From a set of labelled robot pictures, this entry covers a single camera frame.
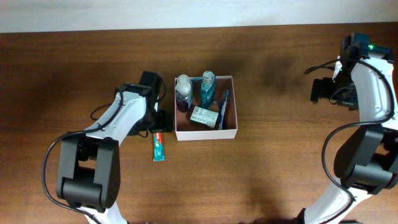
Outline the Colgate toothpaste tube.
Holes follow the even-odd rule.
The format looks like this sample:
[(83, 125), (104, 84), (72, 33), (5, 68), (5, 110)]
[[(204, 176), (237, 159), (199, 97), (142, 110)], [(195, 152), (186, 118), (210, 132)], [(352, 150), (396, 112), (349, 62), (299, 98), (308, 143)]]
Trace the Colgate toothpaste tube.
[(162, 142), (162, 136), (160, 133), (154, 133), (154, 161), (164, 161), (164, 146)]

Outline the purple soap pump bottle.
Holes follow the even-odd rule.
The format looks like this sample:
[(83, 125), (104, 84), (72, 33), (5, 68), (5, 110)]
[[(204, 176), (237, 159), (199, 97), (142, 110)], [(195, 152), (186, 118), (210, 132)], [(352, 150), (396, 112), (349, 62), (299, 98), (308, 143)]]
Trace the purple soap pump bottle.
[(193, 85), (191, 79), (187, 75), (180, 75), (177, 78), (175, 87), (177, 109), (180, 112), (187, 112), (193, 102)]

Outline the green white soap box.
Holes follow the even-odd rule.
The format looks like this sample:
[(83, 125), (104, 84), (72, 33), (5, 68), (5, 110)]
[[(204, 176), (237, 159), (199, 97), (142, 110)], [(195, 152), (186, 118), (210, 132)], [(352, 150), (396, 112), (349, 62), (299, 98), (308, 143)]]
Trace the green white soap box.
[(218, 112), (207, 110), (199, 106), (195, 106), (190, 117), (190, 121), (200, 123), (214, 128), (218, 119)]

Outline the green mouthwash bottle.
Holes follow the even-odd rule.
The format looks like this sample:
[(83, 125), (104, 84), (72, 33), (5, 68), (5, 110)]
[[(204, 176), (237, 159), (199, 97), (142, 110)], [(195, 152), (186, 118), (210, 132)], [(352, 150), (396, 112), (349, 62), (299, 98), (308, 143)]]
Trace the green mouthwash bottle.
[(211, 106), (215, 95), (216, 76), (211, 71), (205, 71), (201, 83), (201, 103), (200, 107), (207, 109)]

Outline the blue disposable razor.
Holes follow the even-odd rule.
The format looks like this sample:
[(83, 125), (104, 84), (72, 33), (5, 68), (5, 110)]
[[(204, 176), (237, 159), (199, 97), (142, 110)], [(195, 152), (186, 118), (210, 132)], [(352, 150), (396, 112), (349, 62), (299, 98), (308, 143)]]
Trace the blue disposable razor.
[(215, 101), (215, 103), (217, 104), (217, 106), (218, 106), (218, 109), (219, 109), (219, 116), (220, 116), (220, 118), (222, 118), (223, 117), (223, 107), (224, 107), (224, 101)]

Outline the blue white toothbrush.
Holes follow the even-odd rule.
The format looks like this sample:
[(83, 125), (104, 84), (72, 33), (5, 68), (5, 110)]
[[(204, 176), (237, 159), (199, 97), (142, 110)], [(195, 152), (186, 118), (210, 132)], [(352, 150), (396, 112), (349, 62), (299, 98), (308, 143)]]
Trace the blue white toothbrush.
[(228, 98), (230, 96), (230, 90), (229, 88), (225, 89), (224, 91), (224, 107), (223, 107), (223, 117), (220, 119), (220, 124), (219, 124), (219, 130), (223, 129), (223, 123), (224, 123), (224, 117), (225, 117), (225, 113), (226, 113), (226, 105), (228, 103)]

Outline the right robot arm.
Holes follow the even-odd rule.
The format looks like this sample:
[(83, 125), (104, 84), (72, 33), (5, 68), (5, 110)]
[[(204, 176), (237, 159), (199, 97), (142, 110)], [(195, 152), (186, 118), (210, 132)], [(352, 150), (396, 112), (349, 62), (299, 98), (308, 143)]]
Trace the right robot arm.
[(397, 98), (389, 48), (348, 44), (331, 78), (313, 82), (310, 100), (359, 111), (359, 121), (325, 139), (321, 162), (331, 184), (298, 216), (299, 223), (340, 223), (360, 202), (397, 185)]

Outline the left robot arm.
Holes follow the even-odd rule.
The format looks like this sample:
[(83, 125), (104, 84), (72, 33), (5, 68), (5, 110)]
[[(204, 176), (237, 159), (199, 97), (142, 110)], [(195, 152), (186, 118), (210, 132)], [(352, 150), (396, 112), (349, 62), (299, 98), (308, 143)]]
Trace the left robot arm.
[(158, 109), (162, 81), (117, 87), (114, 101), (89, 128), (66, 133), (61, 144), (53, 203), (83, 214), (90, 223), (126, 223), (116, 202), (120, 184), (119, 147), (133, 134), (168, 131)]

